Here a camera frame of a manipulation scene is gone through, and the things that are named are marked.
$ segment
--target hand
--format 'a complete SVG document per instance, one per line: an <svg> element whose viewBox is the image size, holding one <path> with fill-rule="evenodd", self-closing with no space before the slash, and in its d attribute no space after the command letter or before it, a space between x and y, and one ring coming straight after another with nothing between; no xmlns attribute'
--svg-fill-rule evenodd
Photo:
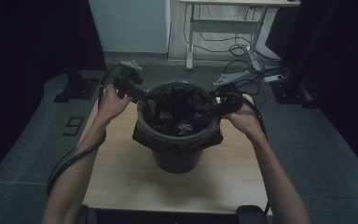
<svg viewBox="0 0 358 224"><path fill-rule="evenodd" d="M118 98L115 86L108 85L103 93L96 119L109 123L110 120L119 116L132 100L130 96Z"/></svg>
<svg viewBox="0 0 358 224"><path fill-rule="evenodd" d="M251 103L253 102L250 95L244 94L243 97L248 99ZM228 119L235 128L237 128L240 132L245 133L251 141L266 138L255 112L246 104L242 104L241 108L237 112L227 114L223 116L223 118Z"/></svg>

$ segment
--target wall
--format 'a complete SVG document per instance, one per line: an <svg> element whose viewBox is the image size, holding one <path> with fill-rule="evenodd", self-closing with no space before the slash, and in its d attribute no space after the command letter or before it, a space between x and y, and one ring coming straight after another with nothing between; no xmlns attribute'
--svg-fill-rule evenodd
<svg viewBox="0 0 358 224"><path fill-rule="evenodd" d="M170 0L89 0L103 51L167 53Z"/></svg>

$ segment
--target power strip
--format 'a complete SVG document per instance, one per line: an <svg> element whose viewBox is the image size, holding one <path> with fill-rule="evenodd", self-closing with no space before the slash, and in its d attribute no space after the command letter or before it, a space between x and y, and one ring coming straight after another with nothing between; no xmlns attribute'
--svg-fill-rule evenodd
<svg viewBox="0 0 358 224"><path fill-rule="evenodd" d="M271 81L277 81L277 80L283 80L284 77L282 75L276 75L276 76L270 76L265 77L264 82L271 82Z"/></svg>

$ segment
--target desk leg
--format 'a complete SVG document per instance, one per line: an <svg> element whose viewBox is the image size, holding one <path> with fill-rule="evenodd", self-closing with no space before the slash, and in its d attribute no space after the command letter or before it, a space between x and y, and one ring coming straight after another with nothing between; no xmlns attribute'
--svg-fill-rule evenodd
<svg viewBox="0 0 358 224"><path fill-rule="evenodd" d="M255 30L255 36L252 39L251 46L247 47L249 58L251 59L252 62L252 66L257 71L261 71L261 68L257 61L257 55L255 54L255 45L257 44L258 37L260 37L261 29L263 28L263 24L264 24L264 19L266 18L266 14L267 14L267 9L268 9L267 7L263 7L263 12L260 16L260 19L258 20L257 28Z"/></svg>
<svg viewBox="0 0 358 224"><path fill-rule="evenodd" d="M194 7L191 5L191 17L188 32L188 45L187 45L187 58L186 58L186 69L193 70L193 21L194 21Z"/></svg>

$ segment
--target tabletop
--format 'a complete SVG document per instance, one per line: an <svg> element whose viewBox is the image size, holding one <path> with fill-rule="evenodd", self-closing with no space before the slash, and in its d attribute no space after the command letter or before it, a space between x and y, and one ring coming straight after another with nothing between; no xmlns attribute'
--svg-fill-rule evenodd
<svg viewBox="0 0 358 224"><path fill-rule="evenodd" d="M94 106L85 132L96 113ZM136 104L130 103L107 127L83 204L218 214L235 214L244 204L265 207L267 195L252 145L229 121L221 122L220 145L204 149L190 172L174 175L156 165L151 149L132 140L136 120Z"/></svg>
<svg viewBox="0 0 358 224"><path fill-rule="evenodd" d="M191 5L225 5L225 6L254 6L254 7L298 7L299 0L180 0Z"/></svg>

